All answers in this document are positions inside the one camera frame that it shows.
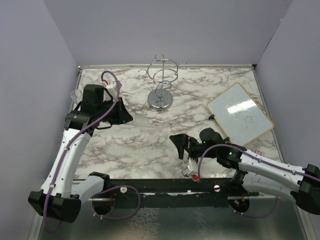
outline metal stand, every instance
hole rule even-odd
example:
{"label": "metal stand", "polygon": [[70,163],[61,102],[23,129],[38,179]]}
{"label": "metal stand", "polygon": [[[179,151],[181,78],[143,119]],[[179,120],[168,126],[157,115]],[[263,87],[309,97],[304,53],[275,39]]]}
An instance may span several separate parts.
{"label": "metal stand", "polygon": [[[156,88],[154,90],[152,90],[149,93],[148,96],[148,104],[149,106],[156,111],[164,111],[167,110],[168,108],[170,108],[174,102],[174,98],[172,96],[172,94],[168,91],[169,89],[171,89],[172,87],[172,83],[177,80],[178,78],[178,69],[179,66],[178,64],[170,59],[165,58],[165,56],[163,54],[161,54],[162,57],[161,58],[157,58],[157,55],[155,55],[155,59],[156,61],[154,61],[153,63],[151,63],[147,70],[146,70],[146,74],[149,76],[149,78],[152,79],[152,81],[154,82],[154,84],[156,85]],[[165,68],[165,62],[171,62],[175,65],[176,70],[172,69],[172,68]],[[150,67],[158,62],[162,62],[162,69],[156,71],[153,76],[150,75],[149,70]],[[165,80],[165,71],[172,71],[174,72],[174,79],[169,81],[169,80]],[[158,73],[162,72],[162,80],[156,80],[155,77]]]}

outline white plastic piece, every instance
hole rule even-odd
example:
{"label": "white plastic piece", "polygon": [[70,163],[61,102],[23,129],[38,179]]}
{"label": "white plastic piece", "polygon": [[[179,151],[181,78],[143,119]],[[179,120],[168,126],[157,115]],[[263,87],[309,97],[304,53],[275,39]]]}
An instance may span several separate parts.
{"label": "white plastic piece", "polygon": [[79,195],[81,204],[84,204],[93,195],[100,193],[104,188],[105,181],[98,176],[89,176],[80,184],[74,186],[71,190],[72,195]]}
{"label": "white plastic piece", "polygon": [[[69,128],[63,132],[62,144],[56,156],[49,177],[44,181],[41,186],[44,194],[48,193],[51,185],[52,177],[55,174],[60,157],[65,150],[68,142],[79,132],[79,130]],[[51,192],[52,196],[61,194],[62,198],[69,198],[71,194],[72,182],[75,177],[77,166],[80,158],[88,144],[91,136],[88,133],[81,134],[70,146],[70,150],[66,153],[63,163],[60,167],[59,173],[55,181],[55,187]]]}
{"label": "white plastic piece", "polygon": [[292,191],[289,187],[266,178],[261,175],[249,172],[243,178],[243,188],[250,193],[264,193],[277,196],[294,202],[294,197],[290,194]]}
{"label": "white plastic piece", "polygon": [[188,165],[182,170],[182,175],[190,177],[198,173],[198,164],[196,160],[189,158]]}
{"label": "white plastic piece", "polygon": [[122,186],[121,188],[120,188],[120,192],[121,193],[123,193],[123,194],[125,194],[126,192],[127,192],[127,187],[126,186]]}
{"label": "white plastic piece", "polygon": [[[250,155],[255,156],[255,153],[250,150],[247,150],[246,152],[249,153]],[[259,156],[259,158],[265,162],[269,162],[279,167],[288,169],[291,172],[292,171],[297,171],[301,173],[305,172],[303,171],[303,168],[301,166],[293,166],[293,165],[288,166],[285,163],[274,161],[264,156]],[[254,160],[251,157],[244,154],[241,155],[240,159],[241,159],[241,162],[239,162],[239,170],[264,176],[268,179],[274,180],[278,183],[285,185],[292,191],[295,191],[295,192],[299,191],[300,185],[298,185],[298,181],[302,181],[303,176],[277,169],[263,162],[258,162],[257,160]]]}
{"label": "white plastic piece", "polygon": [[260,156],[264,156],[264,155],[265,155],[265,152],[260,151],[259,149],[255,150],[255,153],[256,153],[257,155],[260,155]]}
{"label": "white plastic piece", "polygon": [[[104,81],[102,82],[103,85],[105,85],[105,88],[108,90],[108,92],[110,93],[110,95],[114,98],[116,98],[117,95],[117,84],[115,81],[109,82],[109,84],[107,85]],[[104,93],[104,97],[107,101],[110,101],[111,98],[110,96],[105,92]]]}

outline gray wall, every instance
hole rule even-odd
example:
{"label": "gray wall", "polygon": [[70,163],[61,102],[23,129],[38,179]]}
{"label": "gray wall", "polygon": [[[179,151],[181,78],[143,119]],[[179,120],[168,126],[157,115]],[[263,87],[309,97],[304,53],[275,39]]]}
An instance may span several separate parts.
{"label": "gray wall", "polygon": [[292,0],[44,0],[80,65],[256,64]]}
{"label": "gray wall", "polygon": [[287,163],[320,167],[319,66],[320,1],[294,0],[256,68]]}
{"label": "gray wall", "polygon": [[0,1],[0,238],[28,237],[55,160],[77,64],[42,0]]}

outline marble surface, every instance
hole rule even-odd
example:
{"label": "marble surface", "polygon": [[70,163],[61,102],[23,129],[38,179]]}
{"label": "marble surface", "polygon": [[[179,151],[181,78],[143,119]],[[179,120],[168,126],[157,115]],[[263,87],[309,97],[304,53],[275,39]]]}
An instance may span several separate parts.
{"label": "marble surface", "polygon": [[[173,105],[167,111],[157,112],[147,103],[155,85],[139,69],[109,69],[122,84],[120,96],[134,121],[95,130],[80,159],[76,178],[85,179],[94,171],[109,174],[113,179],[184,178],[181,169],[188,163],[187,155],[184,160],[178,159],[170,135],[186,133],[199,141],[200,131],[210,127],[226,137],[215,121],[208,120],[211,114],[207,103],[234,83],[241,83],[264,108],[250,68],[189,67],[179,70],[178,79],[172,85]],[[104,70],[84,69],[78,89],[83,90],[86,84],[100,84]],[[280,161],[272,132],[246,148],[259,149],[265,157]],[[205,158],[201,166],[201,175],[206,178],[227,178],[233,174],[234,170],[224,168],[214,159]]]}

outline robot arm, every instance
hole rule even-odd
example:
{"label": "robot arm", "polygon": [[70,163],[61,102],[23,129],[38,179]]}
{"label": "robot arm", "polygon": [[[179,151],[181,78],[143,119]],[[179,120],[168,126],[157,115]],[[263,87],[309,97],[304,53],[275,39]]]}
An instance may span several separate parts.
{"label": "robot arm", "polygon": [[222,166],[236,169],[238,182],[249,193],[260,192],[286,198],[295,201],[301,209],[320,215],[318,167],[309,164],[303,168],[258,156],[242,146],[226,143],[212,128],[200,132],[202,143],[186,134],[172,135],[170,139],[177,147],[180,159],[183,159],[184,150],[188,153],[188,166],[182,170],[185,176],[200,172],[198,165],[201,165],[202,159],[198,162],[198,158],[206,152],[206,158],[216,158]]}
{"label": "robot arm", "polygon": [[[72,223],[77,218],[81,205],[106,188],[107,176],[99,173],[93,173],[81,184],[73,186],[80,158],[94,130],[99,126],[98,122],[93,125],[92,123],[101,118],[114,104],[112,99],[104,101],[105,92],[110,98],[115,97],[112,96],[115,91],[110,91],[110,94],[101,85],[86,85],[83,89],[81,104],[66,116],[62,143],[53,167],[40,191],[32,191],[28,197],[28,202],[39,215],[43,216],[46,208],[48,217]],[[119,97],[114,108],[102,121],[108,122],[112,126],[125,124],[132,120],[132,116],[127,112],[121,97]],[[68,146],[70,140],[75,137],[76,139]]]}

